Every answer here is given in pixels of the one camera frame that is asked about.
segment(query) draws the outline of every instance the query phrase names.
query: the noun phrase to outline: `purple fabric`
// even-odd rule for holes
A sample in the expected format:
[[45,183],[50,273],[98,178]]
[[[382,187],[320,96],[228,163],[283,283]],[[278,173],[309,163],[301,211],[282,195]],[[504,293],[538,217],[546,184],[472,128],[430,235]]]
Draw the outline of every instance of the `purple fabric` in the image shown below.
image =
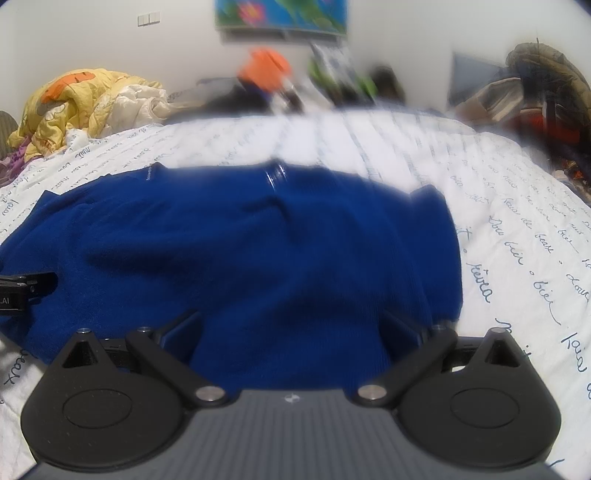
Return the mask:
[[[16,151],[12,152],[4,160],[0,160],[0,187],[12,183],[18,177],[18,174],[22,172],[22,169],[25,168],[25,152],[29,143],[31,143],[31,137],[26,137]],[[41,158],[41,156],[33,157],[30,161]]]

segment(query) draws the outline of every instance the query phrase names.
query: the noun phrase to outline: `painting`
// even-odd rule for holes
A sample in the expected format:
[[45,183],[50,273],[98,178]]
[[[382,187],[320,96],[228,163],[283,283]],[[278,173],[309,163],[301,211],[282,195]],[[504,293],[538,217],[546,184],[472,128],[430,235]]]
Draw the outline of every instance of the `painting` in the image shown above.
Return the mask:
[[222,29],[264,28],[345,35],[347,0],[215,0]]

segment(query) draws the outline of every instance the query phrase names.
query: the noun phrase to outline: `white bedsheet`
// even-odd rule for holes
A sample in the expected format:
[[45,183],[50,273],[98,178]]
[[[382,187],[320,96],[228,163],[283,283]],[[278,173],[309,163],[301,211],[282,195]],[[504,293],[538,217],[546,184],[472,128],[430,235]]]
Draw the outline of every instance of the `white bedsheet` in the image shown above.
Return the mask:
[[[0,189],[0,242],[44,190],[63,193],[155,161],[185,167],[278,157],[407,192],[433,183],[461,247],[459,333],[501,326],[513,334],[561,409],[548,462],[567,479],[591,477],[591,210],[516,143],[451,120],[387,111],[150,125],[91,143],[81,132],[71,137],[65,153],[34,161]],[[18,418],[42,366],[8,341],[0,348],[0,479],[13,479],[33,462]]]

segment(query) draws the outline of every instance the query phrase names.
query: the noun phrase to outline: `grooved plastic surface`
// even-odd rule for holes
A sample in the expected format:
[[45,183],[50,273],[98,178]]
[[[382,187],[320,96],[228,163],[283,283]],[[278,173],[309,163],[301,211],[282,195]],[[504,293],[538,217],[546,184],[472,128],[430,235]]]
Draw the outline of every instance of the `grooved plastic surface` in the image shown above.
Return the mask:
[[244,391],[201,410],[169,449],[107,473],[42,464],[26,480],[560,480],[542,463],[510,472],[457,468],[419,450],[389,412],[341,390]]

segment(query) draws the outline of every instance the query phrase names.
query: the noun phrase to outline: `blue fabric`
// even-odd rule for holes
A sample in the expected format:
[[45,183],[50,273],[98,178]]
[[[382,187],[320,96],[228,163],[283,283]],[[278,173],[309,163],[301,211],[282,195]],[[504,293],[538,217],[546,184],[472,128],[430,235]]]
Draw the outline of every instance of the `blue fabric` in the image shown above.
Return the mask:
[[100,338],[203,315],[190,366],[240,388],[355,388],[389,356],[388,309],[457,319],[459,246],[443,196],[323,168],[150,168],[45,192],[2,244],[3,274],[57,290],[0,329],[50,362],[79,327]]

